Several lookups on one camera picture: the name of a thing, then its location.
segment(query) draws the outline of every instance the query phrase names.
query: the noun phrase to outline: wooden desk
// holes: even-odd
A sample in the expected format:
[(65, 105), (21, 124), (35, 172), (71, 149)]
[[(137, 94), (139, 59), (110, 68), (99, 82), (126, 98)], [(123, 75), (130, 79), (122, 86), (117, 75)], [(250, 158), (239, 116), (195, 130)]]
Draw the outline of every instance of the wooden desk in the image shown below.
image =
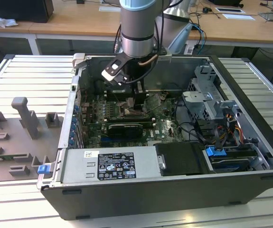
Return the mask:
[[(219, 13), (208, 0), (215, 13)], [(259, 0), (244, 0), (243, 10), (246, 14), (270, 12), (270, 9), (260, 6)], [(54, 13), (48, 23), (19, 22), (16, 27), (0, 28), (0, 37), (26, 38), (32, 53), (39, 55), (38, 39), (67, 40), (107, 40), (113, 41), (120, 23), (119, 12), (101, 12), (99, 3), (86, 2), (76, 4), (76, 1), (53, 0)], [(252, 20), (226, 19), (219, 14), (203, 14), (199, 19), (202, 29), (207, 34), (207, 45), (226, 45), (273, 48), (273, 22), (266, 22), (261, 16), (252, 16)], [(191, 15), (193, 22), (197, 17)], [(192, 31), (187, 42), (188, 49), (193, 50), (199, 39), (199, 33)]]
[(30, 33), (115, 37), (119, 12), (99, 11), (101, 4), (92, 2), (53, 0), (53, 4), (54, 13), (48, 23), (33, 23)]
[[(211, 4), (208, 0), (202, 0), (204, 6)], [(201, 28), (207, 34), (206, 44), (211, 45), (228, 45), (228, 46), (247, 46), (247, 47), (273, 47), (273, 22), (266, 22), (264, 18), (257, 15), (260, 12), (271, 12), (270, 9), (260, 6), (259, 0), (244, 0), (242, 3), (244, 7), (242, 10), (245, 15), (252, 16), (255, 20), (237, 20), (226, 19), (222, 14), (218, 14), (221, 18), (213, 13), (201, 14), (199, 22)], [(198, 7), (191, 7), (190, 11), (202, 11), (203, 5)], [(210, 8), (214, 13), (220, 13), (215, 9), (214, 4)], [(194, 23), (197, 23), (197, 17), (193, 14), (190, 17)], [(197, 31), (192, 31), (189, 39), (197, 38)]]

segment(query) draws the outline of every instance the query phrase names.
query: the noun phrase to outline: black plastic cover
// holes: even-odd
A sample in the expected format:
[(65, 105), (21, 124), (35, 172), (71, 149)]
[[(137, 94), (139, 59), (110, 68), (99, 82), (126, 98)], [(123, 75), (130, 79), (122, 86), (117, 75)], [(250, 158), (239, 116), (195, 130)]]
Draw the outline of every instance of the black plastic cover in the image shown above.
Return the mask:
[(170, 142), (155, 145), (157, 155), (163, 156), (166, 169), (162, 176), (208, 174), (203, 154), (204, 145), (197, 142)]

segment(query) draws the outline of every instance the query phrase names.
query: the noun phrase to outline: robotic arm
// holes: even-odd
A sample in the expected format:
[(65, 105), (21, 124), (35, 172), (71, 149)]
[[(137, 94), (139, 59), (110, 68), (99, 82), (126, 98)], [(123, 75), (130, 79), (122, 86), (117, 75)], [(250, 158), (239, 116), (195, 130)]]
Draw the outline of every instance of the robotic arm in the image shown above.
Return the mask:
[(120, 86), (133, 84), (141, 81), (151, 71), (158, 57), (158, 53), (153, 51), (155, 18), (171, 2), (172, 0), (120, 0), (123, 52), (102, 72), (107, 81)]

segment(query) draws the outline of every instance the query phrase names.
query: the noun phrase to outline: gray metal chassis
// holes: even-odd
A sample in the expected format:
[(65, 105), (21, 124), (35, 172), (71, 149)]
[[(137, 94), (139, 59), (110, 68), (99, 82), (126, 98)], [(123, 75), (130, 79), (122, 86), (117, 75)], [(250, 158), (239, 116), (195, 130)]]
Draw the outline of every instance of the gray metal chassis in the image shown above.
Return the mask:
[[(110, 56), (87, 56), (87, 59), (96, 58), (98, 59), (98, 63), (102, 63), (109, 57)], [(169, 81), (167, 76), (161, 73), (163, 70), (166, 70), (168, 67), (175, 67), (175, 63), (187, 61), (198, 62), (202, 59), (207, 60), (209, 58), (173, 57), (172, 63), (169, 63), (166, 59), (158, 69), (160, 71), (158, 77), (152, 78), (151, 82), (146, 83), (149, 87), (153, 82), (155, 82), (155, 87), (156, 85), (162, 86), (162, 83), (159, 83), (160, 81), (163, 81), (164, 83)], [(256, 73), (250, 64), (244, 65), (248, 67), (248, 69), (244, 69), (247, 70), (247, 73), (245, 74), (250, 73), (250, 70), (263, 82), (266, 80), (264, 76)], [(260, 136), (261, 140), (264, 141), (266, 148), (273, 155), (273, 148), (270, 146), (265, 136), (260, 132), (258, 124), (254, 123), (255, 117), (250, 116), (244, 107), (241, 106), (240, 100), (238, 100), (236, 95), (232, 92), (214, 63), (211, 63), (211, 66), (218, 74), (223, 84), (222, 86), (227, 89), (240, 106), (245, 117)], [(91, 66), (83, 66), (84, 69), (86, 69), (86, 67), (94, 68), (92, 64)], [(188, 75), (186, 77), (192, 76), (192, 70), (190, 70), (189, 67), (183, 68), (183, 70), (185, 71), (181, 74)], [(186, 81), (184, 77), (180, 80), (181, 82), (177, 82), (178, 84)], [(273, 92), (272, 85), (265, 82), (263, 85), (267, 86), (267, 90)], [(69, 99), (67, 110), (70, 109), (70, 105), (73, 103), (74, 102)], [(68, 127), (66, 127), (66, 119), (68, 119), (69, 124), (71, 123), (69, 120), (70, 115), (68, 117), (65, 116), (62, 131), (64, 128), (66, 128), (66, 130), (62, 132), (61, 135), (67, 134), (66, 131)], [(66, 159), (67, 156), (69, 156), (69, 152), (72, 152), (72, 150), (68, 151), (66, 148), (66, 137), (60, 138), (59, 145), (63, 145), (63, 147), (59, 147), (56, 158), (57, 165), (55, 166), (53, 177), (52, 179), (45, 181), (45, 184), (41, 187), (41, 192), (56, 209), (61, 218), (65, 220), (93, 219), (245, 204), (265, 190), (273, 188), (273, 170), (198, 176), (159, 177), (150, 179), (136, 178), (133, 180), (63, 183), (62, 180), (64, 177)], [(84, 150), (75, 150), (74, 152), (83, 153)]]

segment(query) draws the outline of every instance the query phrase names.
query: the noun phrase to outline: white sticker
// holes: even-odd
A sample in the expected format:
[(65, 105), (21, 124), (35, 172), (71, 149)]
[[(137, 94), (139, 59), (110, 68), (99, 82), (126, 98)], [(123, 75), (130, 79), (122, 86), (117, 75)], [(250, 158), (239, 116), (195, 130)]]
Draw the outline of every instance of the white sticker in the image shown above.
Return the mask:
[(85, 151), (84, 158), (98, 158), (99, 151)]

